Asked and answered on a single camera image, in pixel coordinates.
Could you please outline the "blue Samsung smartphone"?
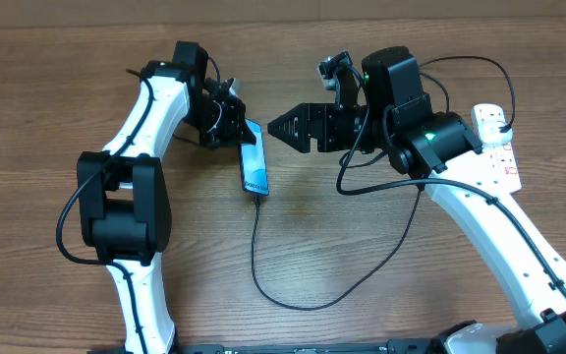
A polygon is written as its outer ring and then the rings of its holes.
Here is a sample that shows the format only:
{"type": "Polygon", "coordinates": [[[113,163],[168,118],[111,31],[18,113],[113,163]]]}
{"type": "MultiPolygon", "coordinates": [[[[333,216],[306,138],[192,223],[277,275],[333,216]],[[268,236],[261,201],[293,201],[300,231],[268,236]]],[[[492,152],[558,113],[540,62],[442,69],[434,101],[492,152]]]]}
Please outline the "blue Samsung smartphone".
{"type": "Polygon", "coordinates": [[[241,172],[243,190],[263,196],[269,195],[267,169],[262,140],[262,129],[259,124],[247,120],[248,128],[255,136],[255,143],[240,145],[241,172]]]}

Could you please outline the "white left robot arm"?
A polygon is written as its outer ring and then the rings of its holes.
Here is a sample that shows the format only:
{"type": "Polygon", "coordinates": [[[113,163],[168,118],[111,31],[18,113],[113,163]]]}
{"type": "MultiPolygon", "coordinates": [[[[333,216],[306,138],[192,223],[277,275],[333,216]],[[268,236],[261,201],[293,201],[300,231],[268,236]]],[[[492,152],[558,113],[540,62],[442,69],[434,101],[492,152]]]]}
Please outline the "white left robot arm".
{"type": "Polygon", "coordinates": [[[198,145],[239,151],[242,188],[269,193],[262,129],[246,117],[233,80],[207,76],[212,59],[198,43],[179,41],[169,61],[136,73],[140,94],[118,134],[102,151],[77,162],[78,188],[68,204],[80,209],[82,236],[117,289],[126,339],[121,353],[177,353],[177,327],[166,302],[162,257],[172,212],[162,160],[182,124],[198,145]]]}

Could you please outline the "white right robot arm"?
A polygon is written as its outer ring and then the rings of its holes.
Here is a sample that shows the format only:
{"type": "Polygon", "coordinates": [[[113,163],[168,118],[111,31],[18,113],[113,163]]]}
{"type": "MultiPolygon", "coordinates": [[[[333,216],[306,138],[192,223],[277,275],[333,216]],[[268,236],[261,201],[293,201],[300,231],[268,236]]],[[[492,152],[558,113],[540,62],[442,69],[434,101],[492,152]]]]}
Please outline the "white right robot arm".
{"type": "Polygon", "coordinates": [[[331,103],[302,103],[268,133],[307,153],[381,149],[401,184],[428,194],[459,225],[499,282],[514,323],[456,324],[422,339],[391,339],[390,353],[566,353],[566,262],[521,210],[485,156],[481,132],[434,112],[415,57],[377,50],[360,68],[347,52],[319,63],[331,103]]]}

